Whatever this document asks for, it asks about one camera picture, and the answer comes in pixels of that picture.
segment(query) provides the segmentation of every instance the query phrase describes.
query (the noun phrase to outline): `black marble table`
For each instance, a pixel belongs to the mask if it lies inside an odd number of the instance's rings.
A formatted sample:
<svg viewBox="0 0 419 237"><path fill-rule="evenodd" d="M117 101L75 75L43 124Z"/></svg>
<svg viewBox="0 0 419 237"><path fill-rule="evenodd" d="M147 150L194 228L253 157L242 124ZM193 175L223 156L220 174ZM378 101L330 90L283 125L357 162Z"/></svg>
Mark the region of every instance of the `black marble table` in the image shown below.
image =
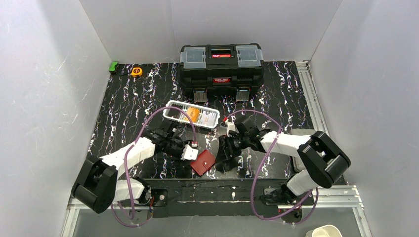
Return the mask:
<svg viewBox="0 0 419 237"><path fill-rule="evenodd" d="M276 119L285 133L293 128L313 129L307 103L302 91L295 62L267 62L265 84L257 95L248 102L236 103L234 96L210 96L204 104L220 111L221 120L239 109L253 109L267 113ZM127 74L133 67L140 66L143 76L133 78ZM109 78L102 106L97 118L88 156L97 157L115 152L135 140L142 123L156 109L169 100L191 102L178 86L178 64L125 64L120 65L115 75ZM261 115L246 113L259 128L277 130L274 123ZM153 118L151 128L156 128L163 120L162 114ZM184 127L182 138L192 138L189 125ZM198 129L200 152L208 149L215 156L218 151L218 136L225 129L215 131ZM131 169L131 175L152 179L252 179L263 158L263 153L246 149L237 158L238 167L229 172L218 172L213 167L199 177L187 161L172 160L166 154L146 159ZM288 179L294 173L288 156L271 154L265 162L259 178Z"/></svg>

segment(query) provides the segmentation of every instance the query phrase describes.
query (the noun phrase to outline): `orange tape measure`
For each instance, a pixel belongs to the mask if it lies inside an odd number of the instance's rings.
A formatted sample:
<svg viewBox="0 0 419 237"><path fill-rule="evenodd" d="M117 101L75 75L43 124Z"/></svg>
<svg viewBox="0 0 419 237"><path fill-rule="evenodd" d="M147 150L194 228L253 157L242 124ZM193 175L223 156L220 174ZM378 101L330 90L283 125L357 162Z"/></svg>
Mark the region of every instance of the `orange tape measure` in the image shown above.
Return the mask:
<svg viewBox="0 0 419 237"><path fill-rule="evenodd" d="M139 77L143 75L143 70L141 68L133 68L131 72L131 76L133 77Z"/></svg>

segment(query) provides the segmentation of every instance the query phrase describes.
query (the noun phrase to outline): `toolbox lid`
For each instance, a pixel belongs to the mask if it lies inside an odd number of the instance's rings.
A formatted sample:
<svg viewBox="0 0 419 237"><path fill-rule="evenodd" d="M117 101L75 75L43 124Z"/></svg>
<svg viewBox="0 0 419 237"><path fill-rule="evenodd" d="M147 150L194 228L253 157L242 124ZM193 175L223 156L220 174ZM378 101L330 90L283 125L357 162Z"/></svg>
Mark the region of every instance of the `toolbox lid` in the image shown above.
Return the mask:
<svg viewBox="0 0 419 237"><path fill-rule="evenodd" d="M183 67L188 68L206 68L205 47L185 47L180 53L180 62Z"/></svg>
<svg viewBox="0 0 419 237"><path fill-rule="evenodd" d="M260 67L263 56L257 45L238 45L236 50L239 67Z"/></svg>

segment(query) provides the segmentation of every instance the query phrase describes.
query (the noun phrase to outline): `robotic arm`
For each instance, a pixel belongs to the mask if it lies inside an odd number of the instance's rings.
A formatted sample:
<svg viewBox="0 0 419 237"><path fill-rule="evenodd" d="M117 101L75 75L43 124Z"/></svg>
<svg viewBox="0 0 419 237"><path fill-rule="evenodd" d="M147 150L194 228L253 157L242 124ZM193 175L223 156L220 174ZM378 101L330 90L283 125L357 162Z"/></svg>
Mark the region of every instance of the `robotic arm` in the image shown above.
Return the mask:
<svg viewBox="0 0 419 237"><path fill-rule="evenodd" d="M317 186L330 188L351 165L345 153L321 131L311 136L277 134L270 129L259 130L247 117L237 118L234 124L226 122L226 126L227 135L218 138L217 163L228 163L247 147L267 152L275 137L278 140L271 152L300 157L304 163L304 171L293 175L279 189L263 197L267 202L292 203L299 195Z"/></svg>
<svg viewBox="0 0 419 237"><path fill-rule="evenodd" d="M124 156L131 146L127 155L128 169L159 152L172 155L174 159L195 160L197 144L182 141L176 132L177 125L167 122L161 128L145 131L137 143L132 142L100 158L88 157L73 185L72 195L96 213L105 211L112 202L129 199L126 180L118 179L125 173ZM131 178L130 182L134 199L147 203L151 198L149 184L139 177Z"/></svg>

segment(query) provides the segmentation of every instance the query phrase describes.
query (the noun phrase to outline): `white wall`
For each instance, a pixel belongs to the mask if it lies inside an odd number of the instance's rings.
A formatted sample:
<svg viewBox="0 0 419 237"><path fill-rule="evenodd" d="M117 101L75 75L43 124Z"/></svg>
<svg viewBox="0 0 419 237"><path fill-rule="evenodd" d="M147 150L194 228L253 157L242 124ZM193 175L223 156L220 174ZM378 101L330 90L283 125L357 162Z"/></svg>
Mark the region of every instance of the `white wall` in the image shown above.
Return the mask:
<svg viewBox="0 0 419 237"><path fill-rule="evenodd" d="M184 45L257 42L265 60L310 59L341 0L80 0L113 60L178 62Z"/></svg>
<svg viewBox="0 0 419 237"><path fill-rule="evenodd" d="M419 2L344 0L312 62L373 236L418 236Z"/></svg>
<svg viewBox="0 0 419 237"><path fill-rule="evenodd" d="M1 236L61 234L110 58L78 0L0 7Z"/></svg>

